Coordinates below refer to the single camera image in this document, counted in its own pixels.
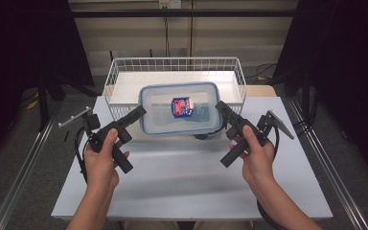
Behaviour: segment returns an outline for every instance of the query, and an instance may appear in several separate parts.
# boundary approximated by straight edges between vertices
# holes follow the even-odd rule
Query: table surface
[[[282,101],[270,86],[248,86],[242,116],[256,124],[268,109],[283,119],[294,134]],[[94,107],[102,124],[111,120],[104,97]],[[311,218],[332,217],[298,138],[280,135],[274,173],[279,184]],[[229,168],[219,160],[228,151],[229,140],[183,141],[173,143],[130,143],[129,161],[134,169],[120,169],[121,182],[114,192],[107,216],[111,219],[241,220],[260,219],[256,198],[242,179],[242,161]],[[70,219],[85,191],[85,183],[75,159],[58,197],[52,217]]]

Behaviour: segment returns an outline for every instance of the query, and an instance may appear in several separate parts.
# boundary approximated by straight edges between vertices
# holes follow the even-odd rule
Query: forearm
[[[87,189],[67,229],[103,229],[113,191]]]
[[[301,211],[275,180],[250,188],[265,212],[286,229],[321,229]]]

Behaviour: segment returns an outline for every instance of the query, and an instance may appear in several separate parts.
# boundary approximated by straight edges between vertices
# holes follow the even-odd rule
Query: plastic food container
[[[147,135],[214,132],[222,126],[218,102],[212,82],[149,85],[139,94],[139,104],[147,111],[140,125]]]

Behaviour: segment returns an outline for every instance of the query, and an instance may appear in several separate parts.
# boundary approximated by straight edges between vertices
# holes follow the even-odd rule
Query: wall socket
[[[159,0],[159,9],[181,9],[181,0]]]

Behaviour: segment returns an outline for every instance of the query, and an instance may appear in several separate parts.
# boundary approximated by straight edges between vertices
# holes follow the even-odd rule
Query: wall
[[[183,9],[292,10],[297,0],[182,0]],[[69,0],[72,10],[158,9],[158,1]],[[168,18],[172,57],[238,57],[241,66],[277,62],[291,18]],[[164,18],[77,18],[80,37],[94,76],[105,75],[114,57],[166,55]]]

